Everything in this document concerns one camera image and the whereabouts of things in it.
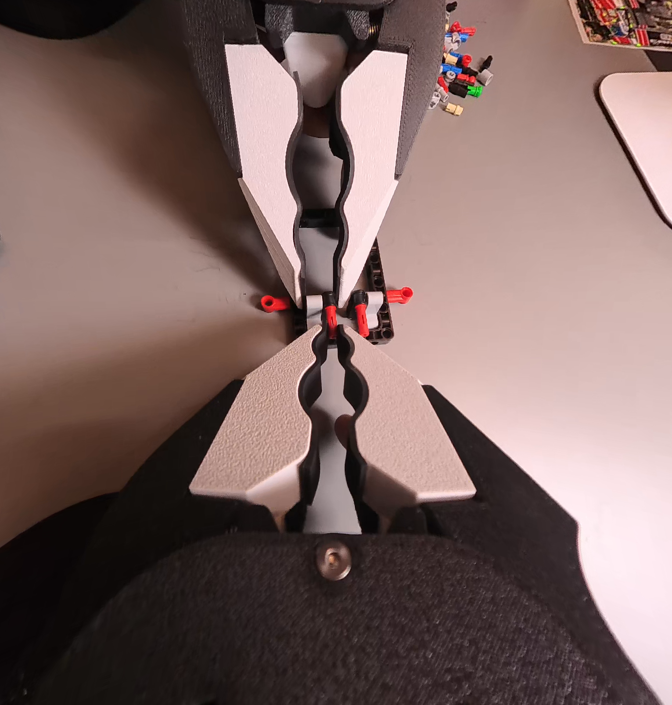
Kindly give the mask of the printed instruction sheet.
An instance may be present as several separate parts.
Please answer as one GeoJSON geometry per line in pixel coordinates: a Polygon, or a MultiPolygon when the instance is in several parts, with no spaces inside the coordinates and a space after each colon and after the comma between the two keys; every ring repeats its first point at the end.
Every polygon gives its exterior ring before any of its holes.
{"type": "Polygon", "coordinates": [[[586,44],[672,52],[672,1],[569,1],[586,44]]]}

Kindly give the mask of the black textured pad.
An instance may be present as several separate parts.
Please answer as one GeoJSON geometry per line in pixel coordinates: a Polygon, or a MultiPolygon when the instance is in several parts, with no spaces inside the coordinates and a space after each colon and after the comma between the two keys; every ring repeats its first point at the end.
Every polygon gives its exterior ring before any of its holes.
{"type": "Polygon", "coordinates": [[[0,25],[49,40],[88,37],[116,24],[141,1],[0,1],[0,25]]]}

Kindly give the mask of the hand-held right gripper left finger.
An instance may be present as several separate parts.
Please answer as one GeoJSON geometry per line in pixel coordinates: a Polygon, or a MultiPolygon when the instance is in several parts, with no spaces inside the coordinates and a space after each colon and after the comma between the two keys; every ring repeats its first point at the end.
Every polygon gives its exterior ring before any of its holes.
{"type": "Polygon", "coordinates": [[[301,529],[320,478],[310,409],[327,353],[318,324],[245,377],[190,483],[193,495],[262,505],[279,529],[301,529]]]}

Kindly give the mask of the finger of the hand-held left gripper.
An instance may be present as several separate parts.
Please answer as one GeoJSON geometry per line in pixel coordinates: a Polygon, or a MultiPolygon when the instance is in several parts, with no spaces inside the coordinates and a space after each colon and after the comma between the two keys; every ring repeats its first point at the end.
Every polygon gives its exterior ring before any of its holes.
{"type": "Polygon", "coordinates": [[[337,116],[349,157],[341,200],[346,242],[336,268],[341,303],[356,286],[397,186],[407,61],[406,54],[371,51],[341,85],[337,116]]]}
{"type": "Polygon", "coordinates": [[[301,306],[302,261],[295,243],[301,204],[292,172],[303,122],[299,79],[261,44],[227,44],[225,54],[239,185],[283,284],[301,306]]]}

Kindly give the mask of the pile of small lego pieces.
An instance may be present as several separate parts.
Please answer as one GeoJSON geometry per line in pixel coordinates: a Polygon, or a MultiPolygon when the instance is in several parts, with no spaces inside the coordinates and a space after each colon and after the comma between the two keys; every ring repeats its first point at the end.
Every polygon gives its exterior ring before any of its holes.
{"type": "Polygon", "coordinates": [[[439,109],[459,117],[464,112],[461,102],[467,98],[478,99],[483,89],[492,81],[492,55],[483,58],[474,66],[472,56],[461,52],[475,33],[475,27],[463,26],[458,21],[452,21],[450,15],[447,15],[439,72],[428,110],[439,109]]]}

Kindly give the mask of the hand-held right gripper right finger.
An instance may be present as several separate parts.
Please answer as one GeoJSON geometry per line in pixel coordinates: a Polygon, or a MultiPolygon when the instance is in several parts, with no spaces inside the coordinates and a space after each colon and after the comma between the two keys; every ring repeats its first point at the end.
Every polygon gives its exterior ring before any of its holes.
{"type": "Polygon", "coordinates": [[[360,529],[386,532],[405,507],[467,500],[475,486],[418,379],[339,326],[344,397],[353,409],[346,482],[360,529]]]}

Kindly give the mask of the black lego frame assembly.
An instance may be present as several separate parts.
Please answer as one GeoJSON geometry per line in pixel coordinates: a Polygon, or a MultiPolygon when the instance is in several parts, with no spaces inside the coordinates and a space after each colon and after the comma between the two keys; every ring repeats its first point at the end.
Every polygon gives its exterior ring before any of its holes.
{"type": "MultiPolygon", "coordinates": [[[[260,307],[267,313],[291,314],[294,338],[322,322],[324,295],[333,295],[334,302],[338,303],[334,290],[333,260],[339,247],[339,225],[334,208],[304,209],[298,235],[305,257],[305,303],[297,305],[289,295],[264,295],[260,301],[260,307]]],[[[358,330],[360,322],[366,320],[367,340],[374,345],[384,345],[394,337],[391,306],[408,303],[412,295],[410,287],[387,287],[380,249],[374,241],[356,280],[354,292],[345,305],[336,308],[337,323],[358,330]]]]}

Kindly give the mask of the white tablet stand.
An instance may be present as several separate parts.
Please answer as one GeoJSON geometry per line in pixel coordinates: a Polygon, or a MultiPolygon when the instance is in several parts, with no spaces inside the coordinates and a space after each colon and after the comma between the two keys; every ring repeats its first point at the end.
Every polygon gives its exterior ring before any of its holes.
{"type": "Polygon", "coordinates": [[[615,73],[600,101],[662,217],[672,227],[672,72],[615,73]]]}

